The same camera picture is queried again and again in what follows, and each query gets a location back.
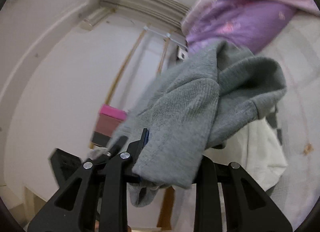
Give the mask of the grey zip hoodie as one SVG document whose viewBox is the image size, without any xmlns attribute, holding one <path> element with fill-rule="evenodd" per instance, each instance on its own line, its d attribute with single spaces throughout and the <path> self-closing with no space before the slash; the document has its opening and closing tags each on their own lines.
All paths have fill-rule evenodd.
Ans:
<svg viewBox="0 0 320 232">
<path fill-rule="evenodd" d="M 148 129 L 149 140 L 132 169 L 141 181 L 129 185 L 131 203 L 145 207 L 160 188 L 189 188 L 205 150 L 220 148 L 265 117 L 285 93 L 276 60 L 218 40 L 156 77 L 108 145 L 88 157 L 108 153 L 123 136 L 134 142 Z"/>
</svg>

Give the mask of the pink grey hanging towel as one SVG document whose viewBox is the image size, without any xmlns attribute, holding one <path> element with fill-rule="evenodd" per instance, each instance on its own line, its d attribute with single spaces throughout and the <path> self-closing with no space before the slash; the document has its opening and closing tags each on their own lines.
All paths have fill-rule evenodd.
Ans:
<svg viewBox="0 0 320 232">
<path fill-rule="evenodd" d="M 113 132 L 126 118 L 127 112 L 103 104 L 99 111 L 89 148 L 93 149 L 95 146 L 106 147 Z"/>
</svg>

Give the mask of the white dark-top tv cabinet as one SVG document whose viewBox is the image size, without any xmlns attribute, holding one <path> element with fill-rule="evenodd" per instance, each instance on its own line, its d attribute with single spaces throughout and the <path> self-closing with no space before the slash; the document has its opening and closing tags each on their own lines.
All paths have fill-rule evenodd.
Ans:
<svg viewBox="0 0 320 232">
<path fill-rule="evenodd" d="M 188 51 L 180 46 L 177 47 L 177 61 L 185 61 L 188 59 Z"/>
</svg>

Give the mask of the white folded sweater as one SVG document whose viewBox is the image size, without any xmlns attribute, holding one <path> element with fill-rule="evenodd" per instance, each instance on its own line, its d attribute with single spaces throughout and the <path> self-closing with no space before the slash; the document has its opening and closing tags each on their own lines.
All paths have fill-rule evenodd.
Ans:
<svg viewBox="0 0 320 232">
<path fill-rule="evenodd" d="M 287 168 L 276 133 L 264 118 L 244 126 L 224 145 L 207 149 L 204 155 L 219 164 L 239 163 L 265 191 L 279 182 Z"/>
</svg>

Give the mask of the checkered black white garment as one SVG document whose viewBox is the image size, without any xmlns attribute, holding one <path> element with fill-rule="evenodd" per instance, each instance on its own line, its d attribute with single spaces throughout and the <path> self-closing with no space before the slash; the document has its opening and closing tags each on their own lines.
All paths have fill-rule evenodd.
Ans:
<svg viewBox="0 0 320 232">
<path fill-rule="evenodd" d="M 283 145 L 283 132 L 280 125 L 280 122 L 278 121 L 278 107 L 274 106 L 270 113 L 266 116 L 266 121 L 270 125 L 271 129 L 275 133 L 280 145 Z"/>
</svg>

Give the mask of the left grey curtain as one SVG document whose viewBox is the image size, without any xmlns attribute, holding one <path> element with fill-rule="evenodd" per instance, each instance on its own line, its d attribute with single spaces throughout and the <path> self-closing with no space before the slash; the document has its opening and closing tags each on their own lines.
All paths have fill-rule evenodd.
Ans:
<svg viewBox="0 0 320 232">
<path fill-rule="evenodd" d="M 100 0 L 103 7 L 129 9 L 181 30 L 189 8 L 176 0 Z"/>
</svg>

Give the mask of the purple floral quilt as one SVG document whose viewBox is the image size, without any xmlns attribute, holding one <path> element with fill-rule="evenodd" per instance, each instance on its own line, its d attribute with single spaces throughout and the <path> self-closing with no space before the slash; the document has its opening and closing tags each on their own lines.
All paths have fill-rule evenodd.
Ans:
<svg viewBox="0 0 320 232">
<path fill-rule="evenodd" d="M 314 0 L 197 0 L 181 23 L 189 53 L 218 39 L 263 50 L 298 10 L 319 15 Z"/>
</svg>

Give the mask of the floral bed sheet mattress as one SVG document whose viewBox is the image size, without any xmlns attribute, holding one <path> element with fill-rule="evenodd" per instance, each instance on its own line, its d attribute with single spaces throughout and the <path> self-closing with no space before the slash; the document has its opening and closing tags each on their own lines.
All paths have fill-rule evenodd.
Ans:
<svg viewBox="0 0 320 232">
<path fill-rule="evenodd" d="M 287 81 L 277 105 L 287 168 L 267 192 L 295 231 L 319 231 L 319 18 L 297 13 L 263 54 Z"/>
</svg>

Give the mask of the white wall air conditioner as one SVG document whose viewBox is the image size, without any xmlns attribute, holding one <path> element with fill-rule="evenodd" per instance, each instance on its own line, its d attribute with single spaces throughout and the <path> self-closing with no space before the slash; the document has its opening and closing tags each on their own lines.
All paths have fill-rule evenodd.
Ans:
<svg viewBox="0 0 320 232">
<path fill-rule="evenodd" d="M 101 20 L 115 12 L 115 8 L 100 7 L 84 18 L 79 24 L 79 27 L 83 30 L 91 31 Z"/>
</svg>

